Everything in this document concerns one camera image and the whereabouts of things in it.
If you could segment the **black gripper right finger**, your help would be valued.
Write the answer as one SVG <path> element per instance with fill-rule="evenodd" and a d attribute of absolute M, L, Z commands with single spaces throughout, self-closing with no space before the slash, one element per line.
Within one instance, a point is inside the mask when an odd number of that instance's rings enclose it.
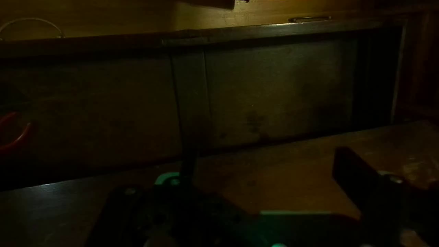
<path fill-rule="evenodd" d="M 361 245 L 402 247 L 401 234 L 409 230 L 430 247 L 439 247 L 436 183 L 417 189 L 402 178 L 380 175 L 347 147 L 335 152 L 332 178 L 361 212 Z"/>

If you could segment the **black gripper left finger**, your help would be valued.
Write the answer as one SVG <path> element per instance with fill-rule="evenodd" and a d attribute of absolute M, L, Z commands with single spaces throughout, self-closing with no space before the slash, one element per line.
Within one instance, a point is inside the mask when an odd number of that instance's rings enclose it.
<path fill-rule="evenodd" d="M 85 247 L 188 247 L 166 186 L 124 186 L 110 193 Z"/>

